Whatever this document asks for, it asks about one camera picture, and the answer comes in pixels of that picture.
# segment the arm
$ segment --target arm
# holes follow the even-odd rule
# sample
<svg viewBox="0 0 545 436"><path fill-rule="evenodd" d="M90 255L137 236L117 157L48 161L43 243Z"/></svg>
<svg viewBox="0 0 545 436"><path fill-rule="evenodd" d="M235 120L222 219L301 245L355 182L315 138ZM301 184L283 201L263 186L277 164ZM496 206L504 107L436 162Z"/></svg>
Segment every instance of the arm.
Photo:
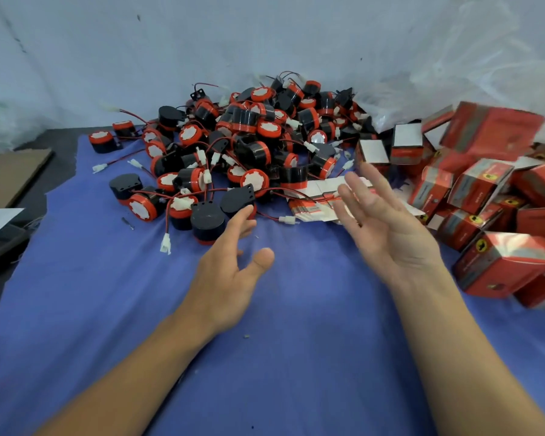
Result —
<svg viewBox="0 0 545 436"><path fill-rule="evenodd" d="M144 432L163 399L213 337L234 326L250 303L258 279L272 266L270 249L238 269L238 239L256 225L252 206L233 217L200 259L181 306L131 355L71 401L35 436L117 435Z"/></svg>
<svg viewBox="0 0 545 436"><path fill-rule="evenodd" d="M339 219L389 286L438 432L443 436L545 436L545 415L489 344L446 270L438 245L385 178L362 166L342 185Z"/></svg>

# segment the blue tablecloth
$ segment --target blue tablecloth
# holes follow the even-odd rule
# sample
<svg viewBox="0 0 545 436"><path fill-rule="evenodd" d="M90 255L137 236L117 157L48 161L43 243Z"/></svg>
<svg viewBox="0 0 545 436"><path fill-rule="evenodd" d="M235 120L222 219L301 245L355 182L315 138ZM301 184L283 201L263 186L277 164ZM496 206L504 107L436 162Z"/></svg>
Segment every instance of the blue tablecloth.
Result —
<svg viewBox="0 0 545 436"><path fill-rule="evenodd" d="M134 147L101 155L80 138L76 177L49 193L48 214L6 285L0 435L35 430L126 357L178 306L206 251L172 230L172 254L160 253L163 220L138 221L107 185L138 171L126 161L91 173ZM289 213L281 199L267 211ZM149 434L435 434L389 293L344 229L259 219L254 234L241 241L241 266L268 246L274 267L240 324L192 362ZM457 258L442 252L449 265ZM512 299L466 301L545 410L545 312Z"/></svg>

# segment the gray surface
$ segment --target gray surface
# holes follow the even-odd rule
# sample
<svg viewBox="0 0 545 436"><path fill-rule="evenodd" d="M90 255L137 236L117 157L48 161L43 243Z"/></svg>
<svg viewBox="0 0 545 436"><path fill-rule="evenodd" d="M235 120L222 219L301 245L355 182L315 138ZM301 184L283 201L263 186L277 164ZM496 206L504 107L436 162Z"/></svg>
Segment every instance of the gray surface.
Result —
<svg viewBox="0 0 545 436"><path fill-rule="evenodd" d="M29 142L21 148L51 148L53 156L38 172L25 192L13 206L25 208L13 222L23 226L28 222L38 219L46 214L45 193L55 189L61 183L75 175L77 138L85 133L92 132L91 128L68 128L64 130L48 130L38 136L36 140ZM16 254L21 254L23 249L15 251L15 256L7 258L0 263L0 296L4 284L16 268Z"/></svg>

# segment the hand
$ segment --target hand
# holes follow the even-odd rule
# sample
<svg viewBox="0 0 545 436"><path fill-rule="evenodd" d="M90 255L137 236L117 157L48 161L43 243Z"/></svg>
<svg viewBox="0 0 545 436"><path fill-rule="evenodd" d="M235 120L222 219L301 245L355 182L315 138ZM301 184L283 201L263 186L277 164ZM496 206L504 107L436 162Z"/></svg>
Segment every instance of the hand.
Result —
<svg viewBox="0 0 545 436"><path fill-rule="evenodd" d="M198 263L188 294L177 313L193 317L209 339L235 326L245 313L256 282L274 263L269 248L258 251L243 270L236 257L238 240L249 235L256 220L247 220L252 205L244 207L230 219L225 232Z"/></svg>
<svg viewBox="0 0 545 436"><path fill-rule="evenodd" d="M367 264L390 288L406 286L432 272L446 272L438 243L407 212L385 177L371 164L362 164L361 170L375 193L355 173L348 173L349 186L339 186L343 202L337 202L335 213Z"/></svg>

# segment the forearm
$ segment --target forearm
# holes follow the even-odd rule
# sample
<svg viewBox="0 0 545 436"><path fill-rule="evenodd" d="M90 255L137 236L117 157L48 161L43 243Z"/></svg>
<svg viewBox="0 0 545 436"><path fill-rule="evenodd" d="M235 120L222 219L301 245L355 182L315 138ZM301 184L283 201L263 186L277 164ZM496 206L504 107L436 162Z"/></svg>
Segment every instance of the forearm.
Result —
<svg viewBox="0 0 545 436"><path fill-rule="evenodd" d="M35 436L144 432L180 375L210 335L176 312L111 372L46 423Z"/></svg>
<svg viewBox="0 0 545 436"><path fill-rule="evenodd" d="M392 293L441 435L545 435L545 415L498 357L446 270Z"/></svg>

